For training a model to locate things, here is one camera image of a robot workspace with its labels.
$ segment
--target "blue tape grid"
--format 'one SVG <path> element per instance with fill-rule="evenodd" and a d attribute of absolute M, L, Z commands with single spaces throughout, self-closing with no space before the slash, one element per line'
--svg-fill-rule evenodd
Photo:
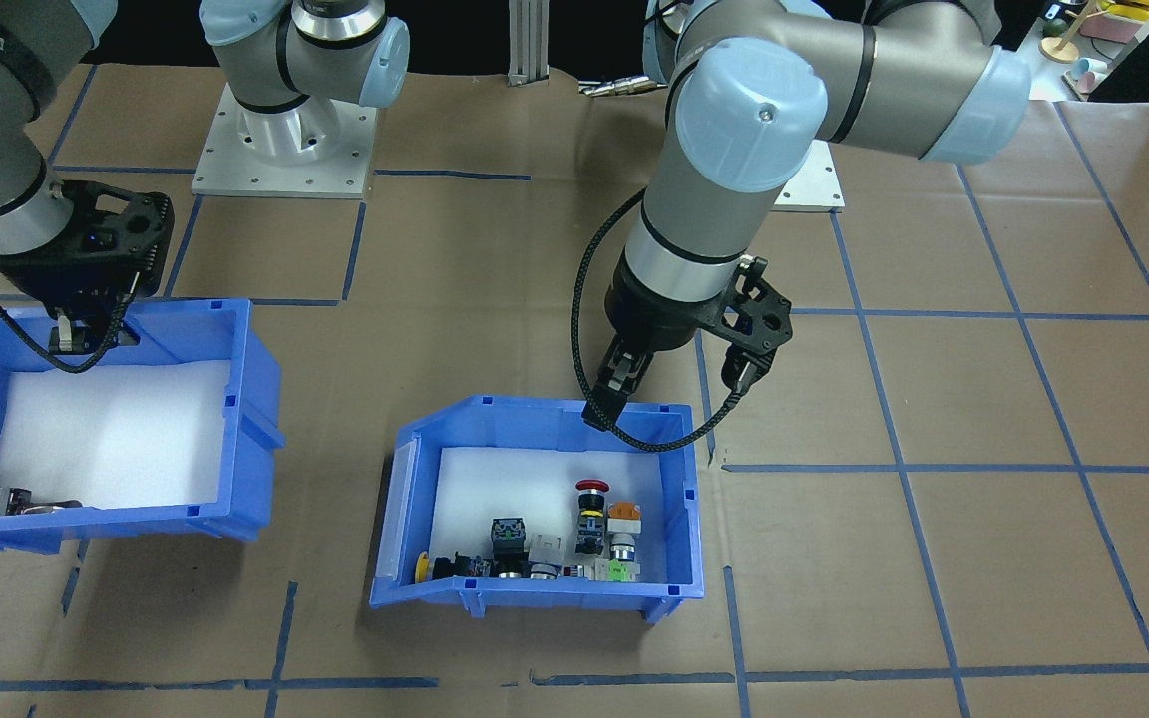
<path fill-rule="evenodd" d="M 1058 109 L 1059 117 L 1062 116 L 1062 110 Z M 1070 125 L 1066 125 L 1065 119 L 1063 119 L 1063 125 L 1066 126 L 1067 132 L 1071 132 Z M 1081 154 L 1085 162 L 1088 162 L 1088 157 Z M 990 236 L 990 227 L 987 224 L 987 219 L 981 215 L 981 208 L 978 206 L 978 199 L 972 191 L 970 184 L 970 178 L 965 176 L 962 168 L 956 168 L 956 172 L 961 176 L 961 182 L 965 187 L 965 194 L 970 196 L 970 203 L 972 210 L 974 210 L 974 216 L 978 218 L 978 227 L 981 230 L 981 236 L 987 242 L 987 249 L 990 250 L 993 260 L 995 262 L 995 269 L 1000 272 L 1000 281 L 1004 285 L 1004 292 L 1009 295 L 1009 303 L 1013 306 L 1013 312 L 1017 314 L 1017 325 L 1023 330 L 1023 339 L 1026 341 L 1026 349 L 1031 352 L 1032 362 L 1035 363 L 1035 371 L 1040 373 L 1040 383 L 1044 386 L 1044 394 L 1048 395 L 1049 403 L 1054 407 L 1054 416 L 1057 418 L 1058 429 L 1062 431 L 1062 438 L 1066 441 L 1067 450 L 1071 453 L 1071 463 L 1077 468 L 1077 473 L 1080 477 L 1080 486 L 1085 488 L 1085 499 L 1089 502 L 1089 509 L 1093 510 L 1093 519 L 1097 523 L 1098 532 L 1102 534 L 1102 540 L 1108 549 L 1108 554 L 1111 556 L 1111 564 L 1116 570 L 1116 577 L 1120 580 L 1120 588 L 1125 593 L 1125 599 L 1129 601 L 1129 609 L 1132 616 L 1134 616 L 1134 622 L 1138 624 L 1138 631 L 1141 633 L 1141 639 L 1146 644 L 1146 653 L 1149 654 L 1149 628 L 1146 627 L 1146 619 L 1141 615 L 1141 610 L 1138 609 L 1138 602 L 1134 599 L 1134 592 L 1132 592 L 1132 586 L 1129 584 L 1129 577 L 1125 573 L 1125 568 L 1120 559 L 1120 555 L 1116 551 L 1115 542 L 1111 538 L 1111 532 L 1108 528 L 1108 522 L 1102 515 L 1102 509 L 1098 505 L 1098 499 L 1094 495 L 1093 485 L 1089 481 L 1089 472 L 1085 469 L 1085 463 L 1080 460 L 1080 450 L 1077 449 L 1075 438 L 1071 435 L 1071 427 L 1067 424 L 1066 415 L 1062 412 L 1062 403 L 1058 403 L 1057 395 L 1054 393 L 1054 385 L 1049 380 L 1048 372 L 1044 369 L 1044 362 L 1040 358 L 1040 349 L 1036 349 L 1034 335 L 1032 335 L 1031 326 L 1027 324 L 1026 318 L 1021 315 L 1021 307 L 1017 301 L 1017 292 L 1013 291 L 1012 283 L 1009 281 L 1009 272 L 1004 271 L 1004 263 L 1000 258 L 1000 252 L 995 249 L 995 242 L 993 236 Z"/>
<path fill-rule="evenodd" d="M 70 129 L 72 128 L 74 119 L 78 115 L 82 102 L 86 99 L 87 90 L 92 85 L 94 79 L 97 68 L 92 68 L 87 72 L 86 80 L 83 83 L 83 87 L 78 94 L 76 103 L 74 103 L 72 110 L 70 110 L 67 122 L 64 122 L 64 128 L 61 129 L 57 140 L 52 147 L 49 160 L 55 161 L 56 155 L 61 147 L 67 140 Z M 1065 114 L 1062 109 L 1057 109 L 1058 117 L 1062 119 L 1063 126 L 1065 126 L 1067 134 L 1071 137 L 1072 145 L 1075 146 L 1077 153 L 1080 154 L 1081 161 L 1085 163 L 1085 168 L 1090 173 L 1094 184 L 1098 187 L 1100 194 L 1104 203 L 1108 204 L 1108 210 L 1111 213 L 1118 230 L 1121 232 L 1123 240 L 1125 240 L 1126 246 L 1129 247 L 1132 257 L 1134 257 L 1138 264 L 1139 271 L 1143 273 L 1146 285 L 1149 287 L 1149 271 L 1146 268 L 1143 258 L 1141 258 L 1132 237 L 1127 231 L 1125 224 L 1111 196 L 1109 196 L 1108 191 L 1105 191 L 1104 185 L 1100 182 L 1100 176 L 1097 171 L 1093 168 L 1088 155 L 1085 152 L 1085 147 L 1081 146 L 1079 138 L 1072 128 L 1067 123 Z M 85 172 L 145 172 L 145 173 L 192 173 L 194 170 L 188 168 L 97 168 L 97 167 L 78 167 L 74 164 L 72 167 L 56 167 L 59 170 L 63 171 L 85 171 Z M 464 172 L 457 170 L 375 170 L 377 176 L 398 176 L 398 177 L 456 177 L 456 178 L 487 178 L 487 180 L 515 180 L 515 182 L 527 182 L 529 176 L 510 176 L 510 173 L 492 173 L 492 172 Z M 986 219 L 981 216 L 980 209 L 977 204 L 977 199 L 972 194 L 970 184 L 967 184 L 967 178 L 961 171 L 961 178 L 965 185 L 966 194 L 970 195 L 972 207 L 978 217 L 979 226 L 985 233 L 986 240 L 988 242 L 988 248 L 993 252 L 993 257 L 1000 273 L 1002 273 L 1002 280 L 1004 283 L 1004 289 L 1009 293 L 1009 300 L 1013 306 L 1012 312 L 962 312 L 962 310 L 902 310 L 902 309 L 864 309 L 858 301 L 857 283 L 854 280 L 853 269 L 849 264 L 849 258 L 847 252 L 843 249 L 843 237 L 840 233 L 839 223 L 835 222 L 835 215 L 833 216 L 833 223 L 835 229 L 835 239 L 838 239 L 838 246 L 842 250 L 842 258 L 845 269 L 847 269 L 847 280 L 850 284 L 850 291 L 854 296 L 854 303 L 856 306 L 853 309 L 848 308 L 795 308 L 794 312 L 797 314 L 816 314 L 816 315 L 851 315 L 851 317 L 857 317 L 858 323 L 861 323 L 861 329 L 863 330 L 863 335 L 865 335 L 865 347 L 867 350 L 867 358 L 872 364 L 873 378 L 877 381 L 877 388 L 879 388 L 881 412 L 885 414 L 886 426 L 888 426 L 890 446 L 895 450 L 894 464 L 884 465 L 811 465 L 811 464 L 778 464 L 778 465 L 725 465 L 724 469 L 730 470 L 730 472 L 899 472 L 900 480 L 903 482 L 903 496 L 908 501 L 909 517 L 913 528 L 917 533 L 918 548 L 921 554 L 921 563 L 926 569 L 926 578 L 928 578 L 931 584 L 931 595 L 934 597 L 934 609 L 935 613 L 939 615 L 940 628 L 943 633 L 943 646 L 948 650 L 949 655 L 949 666 L 947 669 L 869 669 L 867 671 L 786 671 L 786 672 L 747 672 L 746 665 L 742 659 L 742 628 L 738 622 L 738 608 L 737 608 L 737 595 L 734 590 L 733 570 L 730 568 L 725 569 L 725 581 L 726 581 L 726 593 L 728 593 L 730 602 L 730 628 L 731 628 L 731 640 L 733 640 L 733 649 L 735 655 L 735 674 L 730 673 L 688 673 L 688 674 L 630 674 L 629 677 L 597 677 L 596 674 L 585 674 L 584 677 L 548 677 L 548 678 L 537 678 L 531 677 L 531 684 L 537 686 L 574 686 L 574 685 L 658 685 L 658 684 L 730 684 L 734 682 L 739 686 L 739 698 L 740 698 L 740 713 L 749 715 L 748 700 L 747 700 L 747 685 L 754 682 L 822 682 L 822 681 L 907 681 L 907 680 L 928 680 L 928 678 L 939 678 L 939 680 L 946 680 L 946 678 L 951 678 L 954 686 L 956 686 L 957 700 L 961 701 L 962 715 L 970 715 L 970 708 L 967 708 L 967 700 L 965 696 L 963 687 L 963 678 L 976 678 L 976 677 L 1052 677 L 1054 674 L 1136 674 L 1136 673 L 1149 673 L 1149 664 L 1146 663 L 1118 663 L 1118 664 L 1070 664 L 1070 665 L 1000 665 L 1000 667 L 961 667 L 956 664 L 954 648 L 951 646 L 951 638 L 949 636 L 949 627 L 946 624 L 946 616 L 941 609 L 941 601 L 939 600 L 938 589 L 935 589 L 934 577 L 932 577 L 932 566 L 930 564 L 928 554 L 925 549 L 925 540 L 923 540 L 923 534 L 919 527 L 919 519 L 913 508 L 913 496 L 911 495 L 911 485 L 908 481 L 909 472 L 1075 472 L 1079 473 L 1081 479 L 1081 486 L 1085 487 L 1085 495 L 1088 499 L 1090 508 L 1094 514 L 1094 519 L 1098 524 L 1100 532 L 1102 533 L 1105 546 L 1108 546 L 1108 553 L 1112 558 L 1112 564 L 1116 569 L 1117 577 L 1120 579 L 1121 588 L 1125 592 L 1127 600 L 1129 600 L 1132 612 L 1138 623 L 1139 631 L 1143 633 L 1146 646 L 1148 647 L 1149 654 L 1149 631 L 1146 628 L 1144 618 L 1141 616 L 1140 610 L 1136 608 L 1136 602 L 1134 601 L 1134 595 L 1132 595 L 1129 579 L 1127 578 L 1120 557 L 1115 549 L 1115 545 L 1109 535 L 1108 527 L 1102 512 L 1097 504 L 1097 500 L 1093 494 L 1093 487 L 1088 480 L 1088 473 L 1090 472 L 1117 472 L 1117 473 L 1138 473 L 1144 472 L 1149 473 L 1149 466 L 1125 466 L 1125 465 L 1087 465 L 1082 464 L 1079 458 L 1079 454 L 1073 446 L 1073 440 L 1070 435 L 1067 429 L 1066 419 L 1062 415 L 1062 408 L 1057 403 L 1057 399 L 1052 391 L 1052 385 L 1048 380 L 1048 376 L 1044 372 L 1043 364 L 1040 362 L 1039 352 L 1035 349 L 1034 340 L 1032 339 L 1030 326 L 1027 322 L 1149 322 L 1149 314 L 1025 314 L 1017 303 L 1017 295 L 1013 294 L 1012 286 L 1009 285 L 1009 279 L 1007 273 L 1004 273 L 1002 261 L 1000 261 L 998 253 L 995 252 L 994 241 L 989 237 L 989 230 L 986 225 Z M 168 283 L 168 291 L 165 294 L 170 295 L 173 289 L 173 283 L 178 278 L 179 265 L 182 265 L 184 260 L 184 254 L 187 248 L 188 239 L 191 239 L 192 230 L 196 223 L 198 213 L 201 209 L 201 198 L 194 202 L 194 208 L 191 210 L 191 216 L 188 216 L 188 224 L 186 226 L 185 237 L 182 240 L 182 246 L 179 247 L 177 260 L 172 264 L 171 276 Z M 355 263 L 357 257 L 357 250 L 360 249 L 361 241 L 361 224 L 363 224 L 365 217 L 365 206 L 360 204 L 358 218 L 355 229 L 354 242 L 352 242 L 350 258 L 348 260 L 348 269 L 346 273 L 345 287 L 342 291 L 342 299 L 348 299 L 348 292 L 352 289 L 352 278 L 355 273 Z M 13 296 L 6 296 L 6 299 L 14 299 Z M 17 300 L 23 299 L 23 296 L 17 296 Z M 255 299 L 253 300 L 256 304 L 268 304 L 268 306 L 337 306 L 337 300 L 296 300 L 296 299 Z M 888 400 L 885 397 L 884 386 L 880 381 L 880 369 L 876 362 L 874 346 L 871 342 L 870 332 L 866 331 L 866 317 L 940 317 L 940 318 L 972 318 L 972 319 L 1017 319 L 1024 331 L 1024 337 L 1027 341 L 1027 347 L 1032 352 L 1033 360 L 1036 363 L 1036 368 L 1040 372 L 1041 381 L 1044 383 L 1046 392 L 1048 393 L 1050 403 L 1054 404 L 1055 412 L 1058 418 L 1059 427 L 1063 431 L 1063 437 L 1066 438 L 1069 449 L 1071 449 L 1072 464 L 905 464 L 902 460 L 902 451 L 899 449 L 896 434 L 893 427 L 893 420 L 888 414 Z M 707 417 L 711 417 L 711 396 L 708 394 L 707 386 L 707 362 L 705 356 L 702 353 L 701 340 L 696 342 L 696 352 L 699 355 L 700 375 L 703 378 L 701 383 L 702 399 L 703 399 L 703 412 Z M 708 449 L 710 453 L 715 453 L 715 439 L 710 435 L 708 437 Z M 87 542 L 83 541 L 79 546 L 78 551 L 78 563 L 82 564 L 84 557 L 86 557 Z M 64 608 L 68 609 L 68 601 L 72 597 L 74 578 L 79 576 L 78 568 L 74 569 L 70 581 L 64 589 L 67 599 L 64 599 Z M 280 690 L 314 690 L 314 689 L 410 689 L 410 687 L 437 687 L 437 678 L 427 677 L 399 677 L 399 678 L 296 678 L 296 680 L 283 680 L 282 672 L 284 666 L 284 658 L 286 658 L 286 649 L 288 646 L 288 640 L 291 640 L 291 620 L 293 617 L 293 601 L 295 601 L 296 584 L 288 584 L 287 587 L 287 604 L 284 609 L 283 618 L 283 631 L 279 632 L 277 659 L 275 663 L 273 675 L 269 680 L 224 680 L 224 681 L 210 681 L 201 684 L 137 684 L 137 682 L 105 682 L 105 681 L 0 681 L 0 692 L 91 692 L 91 690 L 232 690 L 238 687 L 245 687 L 247 690 L 269 690 L 269 704 L 268 712 L 265 715 L 272 715 L 276 712 L 277 698 L 276 695 Z M 29 709 L 29 715 L 36 713 L 36 707 Z"/>
<path fill-rule="evenodd" d="M 863 335 L 866 360 L 872 369 L 872 381 L 876 383 L 876 395 L 880 400 L 880 415 L 885 418 L 885 431 L 888 433 L 889 447 L 894 450 L 894 464 L 897 470 L 899 482 L 902 482 L 903 486 L 903 501 L 907 503 L 908 518 L 911 519 L 911 531 L 916 535 L 916 547 L 920 554 L 920 568 L 925 570 L 925 579 L 930 586 L 930 601 L 933 603 L 933 612 L 939 622 L 939 633 L 942 633 L 942 648 L 948 656 L 951 684 L 956 689 L 956 703 L 961 705 L 962 718 L 971 718 L 970 696 L 965 694 L 965 682 L 961 674 L 961 662 L 956 658 L 956 646 L 955 641 L 951 640 L 948 613 L 946 613 L 946 609 L 942 605 L 942 595 L 939 593 L 939 580 L 934 576 L 934 563 L 930 559 L 930 547 L 926 545 L 925 528 L 920 526 L 920 512 L 916 508 L 916 495 L 911 493 L 911 477 L 908 476 L 905 461 L 903 461 L 903 447 L 899 443 L 897 431 L 894 429 L 894 415 L 889 412 L 888 396 L 885 394 L 885 381 L 880 378 L 880 363 L 876 360 L 876 345 L 872 341 L 871 329 L 866 326 L 866 315 L 863 314 L 863 299 L 858 295 L 858 280 L 854 277 L 854 268 L 849 260 L 849 249 L 845 246 L 845 233 L 840 229 L 840 219 L 835 218 L 835 213 L 831 214 L 831 229 L 833 229 L 835 234 L 835 249 L 840 252 L 840 262 L 845 268 L 845 281 L 849 283 L 849 294 L 854 300 L 854 310 L 856 310 L 858 316 L 858 331 Z"/>
<path fill-rule="evenodd" d="M 1081 145 L 1080 138 L 1071 128 L 1071 123 L 1067 122 L 1066 114 L 1062 110 L 1062 105 L 1055 102 L 1054 110 L 1056 110 L 1058 119 L 1062 119 L 1062 126 L 1066 129 L 1066 134 L 1071 137 L 1071 145 L 1075 146 L 1077 153 L 1080 154 L 1080 160 L 1085 163 L 1085 169 L 1089 171 L 1089 177 L 1093 178 L 1094 186 L 1098 187 L 1098 193 L 1102 195 L 1104 203 L 1108 204 L 1108 210 L 1111 213 L 1111 218 L 1115 219 L 1116 227 L 1120 231 L 1120 237 L 1125 240 L 1125 245 L 1129 247 L 1129 254 L 1132 254 L 1132 258 L 1134 258 L 1134 262 L 1138 264 L 1141 277 L 1146 280 L 1146 286 L 1149 287 L 1149 269 L 1146 269 L 1146 263 L 1141 260 L 1141 254 L 1138 252 L 1134 240 L 1132 240 L 1129 229 L 1125 227 L 1125 223 L 1123 222 L 1123 218 L 1120 218 L 1120 213 L 1118 213 L 1116 203 L 1111 200 L 1111 193 L 1109 193 L 1108 187 L 1102 184 L 1102 178 L 1098 177 L 1098 171 L 1093 168 L 1093 162 L 1089 161 L 1089 154 L 1088 152 L 1085 152 L 1085 146 Z"/>

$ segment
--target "metal mounting plate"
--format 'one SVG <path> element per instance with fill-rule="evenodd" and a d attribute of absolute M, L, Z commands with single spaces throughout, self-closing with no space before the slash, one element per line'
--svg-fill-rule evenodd
<path fill-rule="evenodd" d="M 217 196 L 309 196 L 363 200 L 375 149 L 375 108 L 332 100 L 341 134 L 332 150 L 307 164 L 273 164 L 252 152 L 238 134 L 241 106 L 224 86 L 207 146 L 193 177 L 194 194 Z"/>
<path fill-rule="evenodd" d="M 805 163 L 774 200 L 774 211 L 830 213 L 843 206 L 845 194 L 840 192 L 840 176 L 831 160 L 831 146 L 824 140 L 813 140 Z"/>

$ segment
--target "yellow object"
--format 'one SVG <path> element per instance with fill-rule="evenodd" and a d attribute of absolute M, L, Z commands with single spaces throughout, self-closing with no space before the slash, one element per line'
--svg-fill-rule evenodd
<path fill-rule="evenodd" d="M 419 558 L 415 559 L 415 582 L 423 584 L 427 581 L 427 551 L 419 554 Z"/>
<path fill-rule="evenodd" d="M 1118 15 L 1121 18 L 1136 20 L 1138 22 L 1146 22 L 1149 20 L 1149 8 L 1139 8 L 1141 3 L 1125 5 L 1125 3 L 1111 3 L 1108 0 L 1098 0 L 1098 8 L 1105 10 L 1108 14 Z"/>

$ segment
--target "table surface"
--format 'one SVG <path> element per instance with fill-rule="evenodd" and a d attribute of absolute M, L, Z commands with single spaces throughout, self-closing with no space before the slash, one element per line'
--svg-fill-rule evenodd
<path fill-rule="evenodd" d="M 0 717 L 1149 717 L 1149 106 L 1035 101 L 979 167 L 834 148 L 849 206 L 753 245 L 797 334 L 696 447 L 707 599 L 648 628 L 367 600 L 398 427 L 578 394 L 574 269 L 664 96 L 411 76 L 360 204 L 191 195 L 221 87 L 84 67 L 31 132 L 65 177 L 172 196 L 165 294 L 259 303 L 272 524 L 0 554 Z M 710 412 L 720 358 L 661 355 L 639 396 Z"/>

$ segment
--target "white foam insert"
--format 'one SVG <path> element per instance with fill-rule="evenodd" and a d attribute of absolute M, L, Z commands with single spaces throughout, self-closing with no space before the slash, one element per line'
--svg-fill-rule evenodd
<path fill-rule="evenodd" d="M 97 509 L 215 501 L 229 372 L 223 360 L 14 373 L 0 485 Z"/>
<path fill-rule="evenodd" d="M 489 558 L 492 519 L 522 517 L 527 540 L 561 535 L 571 547 L 565 563 L 574 563 L 574 482 L 586 478 L 610 485 L 607 509 L 618 501 L 641 504 L 641 582 L 666 582 L 658 457 L 622 450 L 442 449 L 429 557 L 452 558 L 458 551 Z"/>

